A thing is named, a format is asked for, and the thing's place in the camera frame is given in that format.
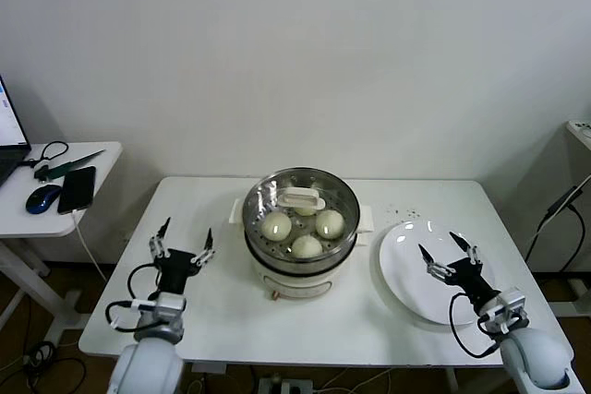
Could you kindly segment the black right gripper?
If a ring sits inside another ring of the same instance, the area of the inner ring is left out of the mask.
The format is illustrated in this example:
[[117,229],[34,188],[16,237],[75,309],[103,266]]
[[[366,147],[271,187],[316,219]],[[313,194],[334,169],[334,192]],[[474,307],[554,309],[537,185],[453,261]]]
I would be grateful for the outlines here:
[[459,286],[468,297],[476,314],[479,314],[486,303],[495,299],[500,291],[493,289],[482,277],[482,261],[477,247],[469,244],[458,233],[449,232],[455,243],[465,252],[466,257],[458,259],[448,266],[436,262],[427,249],[419,244],[420,254],[426,263],[427,273],[450,286]]

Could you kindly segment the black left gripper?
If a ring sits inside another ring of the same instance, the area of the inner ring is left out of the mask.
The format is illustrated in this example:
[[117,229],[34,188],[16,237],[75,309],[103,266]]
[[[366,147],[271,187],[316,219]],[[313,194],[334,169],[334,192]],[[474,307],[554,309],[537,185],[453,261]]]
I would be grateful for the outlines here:
[[158,290],[164,293],[183,294],[189,277],[197,274],[197,267],[205,266],[213,258],[212,230],[208,230],[203,250],[194,255],[186,251],[167,249],[163,239],[165,237],[171,218],[167,218],[157,233],[149,240],[149,249],[152,258],[158,259],[158,268],[161,277]]

